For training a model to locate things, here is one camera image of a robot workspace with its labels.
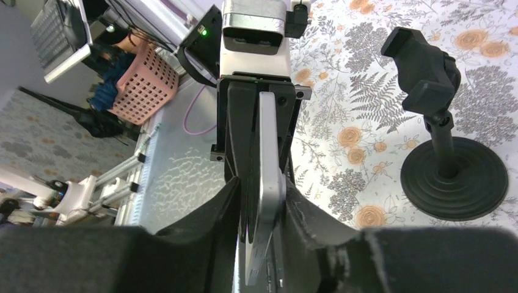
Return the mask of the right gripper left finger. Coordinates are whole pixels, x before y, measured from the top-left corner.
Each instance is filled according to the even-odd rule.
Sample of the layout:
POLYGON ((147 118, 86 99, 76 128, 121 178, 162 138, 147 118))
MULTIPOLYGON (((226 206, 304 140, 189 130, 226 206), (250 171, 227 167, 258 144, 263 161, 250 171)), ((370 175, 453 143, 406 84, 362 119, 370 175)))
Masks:
POLYGON ((231 292, 241 182, 151 234, 138 226, 8 228, 2 292, 231 292))

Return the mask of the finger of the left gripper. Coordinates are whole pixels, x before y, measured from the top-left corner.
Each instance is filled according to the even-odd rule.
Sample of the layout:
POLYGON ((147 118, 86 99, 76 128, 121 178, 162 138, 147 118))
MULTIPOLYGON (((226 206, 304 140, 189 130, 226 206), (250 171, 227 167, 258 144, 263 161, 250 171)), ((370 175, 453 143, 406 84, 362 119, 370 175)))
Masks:
POLYGON ((226 81, 227 135, 235 173, 241 183, 240 240, 254 240, 258 215, 257 85, 244 81, 226 81))
POLYGON ((275 102, 279 165, 285 175, 297 119, 297 99, 294 86, 291 84, 275 85, 275 102))

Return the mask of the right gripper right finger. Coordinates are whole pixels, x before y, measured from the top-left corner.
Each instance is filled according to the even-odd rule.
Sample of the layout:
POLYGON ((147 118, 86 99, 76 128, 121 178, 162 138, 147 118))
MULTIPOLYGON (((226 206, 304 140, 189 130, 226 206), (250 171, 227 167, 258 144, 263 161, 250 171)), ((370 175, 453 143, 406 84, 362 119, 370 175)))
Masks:
POLYGON ((287 292, 516 292, 517 236, 500 228, 352 229, 286 185, 287 292))

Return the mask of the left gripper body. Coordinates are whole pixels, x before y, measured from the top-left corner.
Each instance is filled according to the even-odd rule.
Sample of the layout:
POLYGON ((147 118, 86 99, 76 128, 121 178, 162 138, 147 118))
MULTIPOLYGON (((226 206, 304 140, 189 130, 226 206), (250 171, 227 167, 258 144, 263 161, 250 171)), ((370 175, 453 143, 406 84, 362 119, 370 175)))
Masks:
MULTIPOLYGON (((311 87, 293 84, 288 77, 268 76, 248 73, 238 73, 237 75, 223 75, 217 82, 217 126, 216 143, 212 144, 210 160, 222 162, 225 158, 225 135, 227 124, 228 106, 228 87, 232 83, 242 82, 247 89, 254 90, 258 95, 260 92, 274 92, 277 84, 291 84, 294 86, 297 99, 297 118, 303 100, 310 100, 313 90, 311 87)), ((291 159, 291 150, 287 162, 291 159)))

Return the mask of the black phone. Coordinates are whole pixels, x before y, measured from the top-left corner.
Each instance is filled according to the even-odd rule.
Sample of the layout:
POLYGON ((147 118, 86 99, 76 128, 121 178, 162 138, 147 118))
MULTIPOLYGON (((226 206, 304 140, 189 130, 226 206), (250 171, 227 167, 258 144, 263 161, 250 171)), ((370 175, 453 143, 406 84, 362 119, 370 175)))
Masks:
POLYGON ((246 236, 244 281, 247 286, 257 283, 258 275, 266 259, 269 243, 277 224, 286 196, 286 179, 279 164, 276 98, 272 92, 260 92, 256 119, 258 167, 252 170, 253 186, 258 187, 252 216, 254 233, 246 236))

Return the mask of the black round-base stand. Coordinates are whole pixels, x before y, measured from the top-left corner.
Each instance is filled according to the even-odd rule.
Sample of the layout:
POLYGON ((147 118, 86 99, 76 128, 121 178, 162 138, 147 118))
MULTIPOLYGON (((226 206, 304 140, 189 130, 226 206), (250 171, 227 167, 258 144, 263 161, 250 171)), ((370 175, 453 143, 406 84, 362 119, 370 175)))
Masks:
POLYGON ((456 61, 429 44, 423 34, 396 27, 381 54, 393 59, 398 84, 406 94, 405 111, 420 114, 430 140, 405 158, 400 183, 407 199, 421 212, 441 220, 468 221, 497 209, 508 192, 508 172, 487 146, 451 131, 449 110, 461 84, 456 61))

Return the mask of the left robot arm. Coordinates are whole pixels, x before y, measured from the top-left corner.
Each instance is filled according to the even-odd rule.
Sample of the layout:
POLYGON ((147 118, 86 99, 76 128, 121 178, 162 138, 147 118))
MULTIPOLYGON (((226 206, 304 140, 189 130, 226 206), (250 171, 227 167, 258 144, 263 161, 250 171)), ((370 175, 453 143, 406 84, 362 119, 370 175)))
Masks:
POLYGON ((197 82, 216 89, 211 159, 241 180, 240 238, 267 241, 282 208, 286 164, 303 99, 311 89, 290 78, 290 40, 310 23, 310 1, 224 1, 212 6, 178 45, 197 82))

